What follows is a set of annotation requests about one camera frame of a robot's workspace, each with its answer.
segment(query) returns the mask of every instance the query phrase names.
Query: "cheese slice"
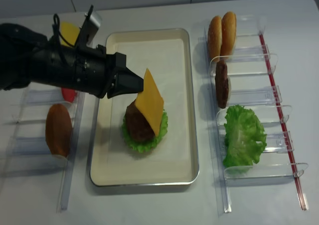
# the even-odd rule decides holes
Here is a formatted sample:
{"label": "cheese slice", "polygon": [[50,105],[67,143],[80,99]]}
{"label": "cheese slice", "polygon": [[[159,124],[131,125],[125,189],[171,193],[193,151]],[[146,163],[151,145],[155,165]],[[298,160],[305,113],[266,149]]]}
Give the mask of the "cheese slice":
{"label": "cheese slice", "polygon": [[159,93],[149,69],[144,75],[144,90],[138,93],[135,106],[150,124],[155,136],[160,133],[161,117],[163,115],[164,100]]}
{"label": "cheese slice", "polygon": [[[61,30],[61,34],[66,39],[66,41],[74,45],[80,33],[80,28],[68,22],[61,22],[60,30]],[[61,44],[68,46],[62,39],[61,39]]]}

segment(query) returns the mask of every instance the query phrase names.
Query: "table surface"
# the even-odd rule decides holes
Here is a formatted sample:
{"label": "table surface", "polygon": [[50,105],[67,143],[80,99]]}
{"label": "table surface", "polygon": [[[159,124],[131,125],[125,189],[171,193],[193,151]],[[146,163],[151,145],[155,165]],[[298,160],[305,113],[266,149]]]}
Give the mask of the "table surface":
{"label": "table surface", "polygon": [[[295,183],[231,188],[232,213],[220,211],[220,191],[214,183],[214,170],[205,120],[205,100],[209,99],[202,76],[205,64],[203,28],[213,16],[232,10],[237,15],[264,15],[264,38],[279,57],[275,73],[283,99],[293,112],[288,122],[294,140],[297,162],[309,168],[301,177],[309,210],[301,211]],[[58,191],[45,188],[60,181],[61,175],[7,178],[0,185],[1,224],[48,225],[146,225],[146,224],[314,224],[319,219],[319,13],[313,0],[236,0],[199,4],[105,10],[94,44],[105,44],[116,31],[184,28],[190,36],[193,89],[200,174],[184,192],[110,195],[95,188],[87,175],[90,131],[95,97],[86,95],[78,150],[74,166],[69,207],[56,213]],[[61,14],[60,19],[81,25],[83,13]],[[52,16],[0,19],[52,35]],[[21,95],[19,90],[0,93],[0,108]],[[0,131],[1,138],[7,136]]]}

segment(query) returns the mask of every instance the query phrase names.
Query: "green lettuce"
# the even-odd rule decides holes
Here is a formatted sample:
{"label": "green lettuce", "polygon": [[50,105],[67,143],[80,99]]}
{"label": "green lettuce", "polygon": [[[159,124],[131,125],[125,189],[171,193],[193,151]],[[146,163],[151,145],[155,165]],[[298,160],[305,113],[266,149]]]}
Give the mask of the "green lettuce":
{"label": "green lettuce", "polygon": [[231,106],[227,109],[225,119],[227,155],[223,161],[224,166],[257,164],[267,146],[267,134],[254,111],[240,105]]}
{"label": "green lettuce", "polygon": [[139,153],[144,153],[148,152],[151,149],[155,148],[157,144],[162,140],[162,138],[165,136],[167,133],[167,128],[168,128],[168,116],[165,111],[163,111],[163,115],[161,118],[161,124],[160,124],[160,129],[159,129],[159,135],[155,138],[153,138],[150,141],[143,142],[143,143],[138,143],[135,142],[129,135],[128,129],[126,127],[125,123],[125,116],[123,118],[123,125],[122,125],[122,131],[124,135],[124,140],[125,143],[132,148],[133,150],[139,152]]}

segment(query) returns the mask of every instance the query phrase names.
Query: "burger patty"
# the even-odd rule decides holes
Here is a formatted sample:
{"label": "burger patty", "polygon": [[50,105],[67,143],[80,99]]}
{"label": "burger patty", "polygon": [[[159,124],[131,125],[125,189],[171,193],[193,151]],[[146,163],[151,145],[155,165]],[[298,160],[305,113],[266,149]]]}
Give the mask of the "burger patty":
{"label": "burger patty", "polygon": [[150,124],[135,106],[135,100],[126,108],[125,123],[130,137],[135,142],[142,143],[155,137]]}
{"label": "burger patty", "polygon": [[216,64],[215,76],[216,97],[219,108],[226,108],[229,93],[228,86],[227,64],[224,60],[220,60]]}

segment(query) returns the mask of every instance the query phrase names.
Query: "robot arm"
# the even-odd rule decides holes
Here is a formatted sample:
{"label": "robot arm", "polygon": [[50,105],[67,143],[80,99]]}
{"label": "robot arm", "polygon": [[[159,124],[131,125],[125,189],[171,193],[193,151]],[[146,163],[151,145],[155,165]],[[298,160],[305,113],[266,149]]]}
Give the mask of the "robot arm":
{"label": "robot arm", "polygon": [[106,54],[98,45],[87,47],[101,19],[91,6],[75,45],[60,44],[59,17],[53,36],[17,24],[0,25],[0,90],[27,87],[30,82],[54,85],[108,98],[143,91],[143,79],[126,68],[126,55]]}

